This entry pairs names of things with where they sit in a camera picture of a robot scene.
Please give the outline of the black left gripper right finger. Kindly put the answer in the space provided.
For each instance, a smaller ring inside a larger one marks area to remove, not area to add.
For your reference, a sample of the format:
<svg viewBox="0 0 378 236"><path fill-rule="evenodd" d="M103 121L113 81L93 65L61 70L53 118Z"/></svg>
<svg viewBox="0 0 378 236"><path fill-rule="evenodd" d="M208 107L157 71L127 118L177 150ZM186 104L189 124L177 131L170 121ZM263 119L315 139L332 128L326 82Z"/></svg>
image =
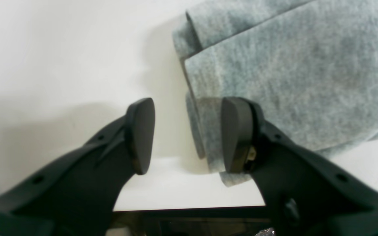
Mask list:
<svg viewBox="0 0 378 236"><path fill-rule="evenodd" d="M258 103L221 103L225 170L256 183L278 236L378 236L378 192L295 144Z"/></svg>

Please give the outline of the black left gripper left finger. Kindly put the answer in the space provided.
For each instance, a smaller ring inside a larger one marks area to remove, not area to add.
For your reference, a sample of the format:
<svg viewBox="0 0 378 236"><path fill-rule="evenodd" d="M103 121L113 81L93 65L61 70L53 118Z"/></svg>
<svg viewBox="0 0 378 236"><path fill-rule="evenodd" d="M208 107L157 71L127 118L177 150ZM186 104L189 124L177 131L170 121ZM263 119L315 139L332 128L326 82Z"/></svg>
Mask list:
<svg viewBox="0 0 378 236"><path fill-rule="evenodd" d="M147 173L156 123L152 98L0 195L0 236L103 236L121 189Z"/></svg>

